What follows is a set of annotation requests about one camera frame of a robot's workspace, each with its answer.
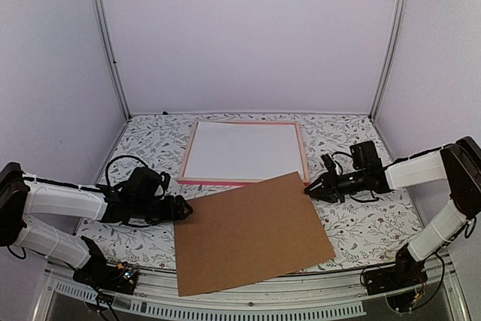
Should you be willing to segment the brown cardboard backing board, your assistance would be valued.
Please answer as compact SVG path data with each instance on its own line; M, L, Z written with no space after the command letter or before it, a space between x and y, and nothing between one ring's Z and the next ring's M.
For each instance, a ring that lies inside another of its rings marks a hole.
M191 200L174 225L179 296L231 289L335 258L296 172Z

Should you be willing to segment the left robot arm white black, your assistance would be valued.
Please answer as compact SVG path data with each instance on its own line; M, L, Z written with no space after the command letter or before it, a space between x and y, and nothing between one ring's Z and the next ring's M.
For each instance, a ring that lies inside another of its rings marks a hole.
M170 175L147 166L113 185L84 186L27 174L17 162L1 170L1 246L32 250L81 269L95 286L106 286L111 269L94 241L62 232L35 218L54 214L101 223L144 226L184 220L193 212L181 195L167 193Z

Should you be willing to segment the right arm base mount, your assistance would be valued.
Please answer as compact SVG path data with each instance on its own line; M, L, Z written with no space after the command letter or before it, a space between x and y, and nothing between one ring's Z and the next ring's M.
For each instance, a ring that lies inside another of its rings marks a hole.
M395 266L365 268L360 275L360 283L368 295L386 294L386 303L396 313L412 311L425 294L428 275L421 268L413 274L401 274Z

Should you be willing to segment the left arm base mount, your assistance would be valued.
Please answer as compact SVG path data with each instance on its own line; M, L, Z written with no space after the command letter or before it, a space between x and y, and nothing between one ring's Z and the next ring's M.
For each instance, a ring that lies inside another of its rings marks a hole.
M132 295L138 282L138 268L127 262L109 265L93 240L85 236L81 239L87 245L89 259L82 268L75 269L73 280L93 289Z

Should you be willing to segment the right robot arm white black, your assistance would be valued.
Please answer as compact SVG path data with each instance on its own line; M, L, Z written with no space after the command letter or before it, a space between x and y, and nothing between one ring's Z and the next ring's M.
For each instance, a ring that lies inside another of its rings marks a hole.
M479 214L480 148L466 136L384 165L374 142L365 141L352 145L347 155L353 172L341 173L332 156L325 154L322 162L326 171L305 188L305 194L335 204L361 191L385 194L440 180L449 185L444 208L396 253L388 278L394 287L404 288L422 271L429 256L450 243Z

